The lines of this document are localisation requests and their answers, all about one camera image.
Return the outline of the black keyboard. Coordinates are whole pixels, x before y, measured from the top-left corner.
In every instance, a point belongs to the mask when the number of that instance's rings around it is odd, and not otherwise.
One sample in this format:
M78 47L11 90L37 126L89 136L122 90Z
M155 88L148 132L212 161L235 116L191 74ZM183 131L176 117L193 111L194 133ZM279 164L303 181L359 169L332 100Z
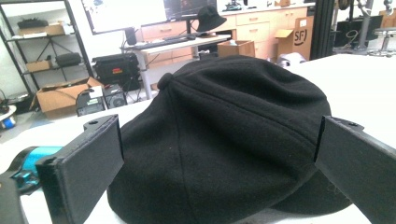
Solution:
M166 40L162 40L162 41L137 44L135 46L132 46L131 49L133 49L133 50L152 49L152 48L158 48L158 47L162 47L162 46L168 46L168 45L183 43L183 42L187 42L187 41L192 41L195 39L196 39L195 36L188 36L188 37L182 37L182 38L176 38L176 39L166 39Z

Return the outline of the small open cardboard box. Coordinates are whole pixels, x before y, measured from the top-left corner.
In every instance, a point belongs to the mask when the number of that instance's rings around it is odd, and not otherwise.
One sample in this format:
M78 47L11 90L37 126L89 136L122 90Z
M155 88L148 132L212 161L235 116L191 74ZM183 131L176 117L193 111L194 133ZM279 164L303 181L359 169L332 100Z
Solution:
M255 46L253 41L229 40L218 44L218 54L220 57L232 55L255 56Z

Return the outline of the white desk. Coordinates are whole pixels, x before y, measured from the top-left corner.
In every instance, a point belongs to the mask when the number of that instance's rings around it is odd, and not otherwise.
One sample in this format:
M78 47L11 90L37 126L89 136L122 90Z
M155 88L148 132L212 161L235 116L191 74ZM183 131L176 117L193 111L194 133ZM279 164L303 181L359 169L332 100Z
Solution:
M230 39L230 35L209 35L207 37L196 37L195 40L192 41L187 41L183 43L178 43L178 44L173 44L173 45L168 45L168 46L162 46L158 48L152 48L152 49L142 49L142 50L133 50L131 47L127 48L122 48L122 50L130 50L133 52L139 62L139 68L140 68L140 75L143 80L143 86L144 90L146 93L147 99L152 99L152 90L151 90L151 82L149 79L149 61L148 61L148 56L154 55L160 55L161 53L165 52L170 52L174 51L177 49L190 49L191 50L191 58L186 61L186 63L197 61L200 59L199 57L199 50L198 48L202 45L209 45L209 44L217 44L223 41L226 41Z

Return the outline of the black bag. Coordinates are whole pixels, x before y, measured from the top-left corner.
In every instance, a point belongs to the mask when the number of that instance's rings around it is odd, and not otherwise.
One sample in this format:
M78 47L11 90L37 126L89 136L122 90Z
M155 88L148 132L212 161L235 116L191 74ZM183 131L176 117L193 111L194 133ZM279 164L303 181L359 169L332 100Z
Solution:
M59 66L66 67L80 64L81 58L77 52L72 52L57 56L55 61Z

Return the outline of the wooden drawer cabinet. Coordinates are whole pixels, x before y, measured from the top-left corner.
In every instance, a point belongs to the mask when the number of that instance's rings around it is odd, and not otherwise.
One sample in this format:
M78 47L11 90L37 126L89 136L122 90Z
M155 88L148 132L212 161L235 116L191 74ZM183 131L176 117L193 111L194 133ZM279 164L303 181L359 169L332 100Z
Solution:
M307 7L275 7L270 9L251 9L239 12L220 13L227 19L213 32L229 34L235 40L250 40L255 44L255 55L258 58L274 59L277 56L276 32L293 29L295 20L305 17ZM144 41L154 41L167 36L186 34L184 21L171 21L141 28ZM191 48L176 49L149 56L153 64L164 65L190 59Z

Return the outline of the black aluminium frame post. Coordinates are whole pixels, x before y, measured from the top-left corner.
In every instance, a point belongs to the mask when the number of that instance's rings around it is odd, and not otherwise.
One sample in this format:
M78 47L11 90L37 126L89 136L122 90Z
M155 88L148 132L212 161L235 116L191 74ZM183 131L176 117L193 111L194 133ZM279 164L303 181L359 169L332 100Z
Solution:
M334 0L316 0L310 59L316 60L332 54L332 16Z

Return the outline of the black equipment case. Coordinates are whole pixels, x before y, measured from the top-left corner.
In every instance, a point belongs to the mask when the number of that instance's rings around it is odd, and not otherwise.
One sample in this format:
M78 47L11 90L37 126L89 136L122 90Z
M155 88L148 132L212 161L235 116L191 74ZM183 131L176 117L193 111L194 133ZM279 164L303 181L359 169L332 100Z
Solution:
M140 88L139 62L133 53L121 53L92 59L96 78L103 84L118 84L124 91Z

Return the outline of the black newsboy cap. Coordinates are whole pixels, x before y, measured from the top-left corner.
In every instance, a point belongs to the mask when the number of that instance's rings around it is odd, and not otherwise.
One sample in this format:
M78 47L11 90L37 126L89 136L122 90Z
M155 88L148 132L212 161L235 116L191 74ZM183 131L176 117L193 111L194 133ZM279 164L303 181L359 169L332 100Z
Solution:
M327 215L349 200L315 164L331 112L312 82L230 56L164 75L121 128L125 163L107 191L127 224L230 224L266 208Z

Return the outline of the black metal shelf rack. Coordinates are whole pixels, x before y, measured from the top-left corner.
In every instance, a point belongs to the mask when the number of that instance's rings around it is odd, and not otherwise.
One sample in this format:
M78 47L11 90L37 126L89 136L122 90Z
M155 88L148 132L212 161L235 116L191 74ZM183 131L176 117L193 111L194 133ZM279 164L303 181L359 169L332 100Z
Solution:
M61 24L64 35L19 35L20 29ZM81 63L61 67L55 58L77 52ZM49 70L29 72L26 64L51 61ZM90 77L92 68L71 0L0 0L0 90L33 94L42 86Z

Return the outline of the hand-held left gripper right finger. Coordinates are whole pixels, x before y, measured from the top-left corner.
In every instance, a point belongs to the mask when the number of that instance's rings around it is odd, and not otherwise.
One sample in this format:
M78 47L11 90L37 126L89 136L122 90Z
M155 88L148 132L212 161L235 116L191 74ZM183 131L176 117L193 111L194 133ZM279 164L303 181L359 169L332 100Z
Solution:
M396 224L396 149L359 124L324 116L315 165L372 224Z

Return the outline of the cardboard box on shelf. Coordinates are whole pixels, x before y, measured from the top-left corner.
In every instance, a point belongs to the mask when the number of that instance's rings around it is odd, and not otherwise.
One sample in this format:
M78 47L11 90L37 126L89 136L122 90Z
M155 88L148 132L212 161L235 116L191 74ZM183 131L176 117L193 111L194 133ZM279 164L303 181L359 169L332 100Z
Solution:
M61 24L52 24L45 27L20 29L18 31L19 35L32 35L39 33L46 33L47 35L64 35L64 28Z

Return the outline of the dark monitor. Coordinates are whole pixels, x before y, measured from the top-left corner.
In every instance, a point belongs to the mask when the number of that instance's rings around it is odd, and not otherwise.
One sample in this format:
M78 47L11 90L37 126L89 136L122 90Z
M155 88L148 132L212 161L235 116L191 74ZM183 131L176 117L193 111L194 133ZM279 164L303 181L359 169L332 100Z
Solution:
M202 7L217 7L217 0L163 0L163 3L168 20L196 15Z

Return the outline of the black electronic box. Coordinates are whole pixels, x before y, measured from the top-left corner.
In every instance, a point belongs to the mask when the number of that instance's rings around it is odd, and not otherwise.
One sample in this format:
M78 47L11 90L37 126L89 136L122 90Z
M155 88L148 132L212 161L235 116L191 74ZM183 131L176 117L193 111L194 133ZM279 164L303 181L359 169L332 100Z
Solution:
M76 107L79 117L104 111L103 93L95 88L82 91L76 100Z

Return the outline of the black bucket hat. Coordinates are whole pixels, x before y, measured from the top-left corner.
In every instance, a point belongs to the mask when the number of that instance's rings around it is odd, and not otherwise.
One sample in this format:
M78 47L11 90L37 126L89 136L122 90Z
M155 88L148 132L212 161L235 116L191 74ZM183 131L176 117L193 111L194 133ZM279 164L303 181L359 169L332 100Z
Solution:
M213 6L202 7L197 14L198 32L206 32L213 30L227 21L226 18L221 17L217 9Z

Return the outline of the tall printed cardboard box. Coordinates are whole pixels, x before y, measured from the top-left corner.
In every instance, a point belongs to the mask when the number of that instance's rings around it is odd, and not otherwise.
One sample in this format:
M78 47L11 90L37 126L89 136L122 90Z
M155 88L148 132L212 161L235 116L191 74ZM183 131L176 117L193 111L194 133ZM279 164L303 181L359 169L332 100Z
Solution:
M297 18L293 29L280 29L275 38L278 41L277 55L299 53L310 60L314 17Z

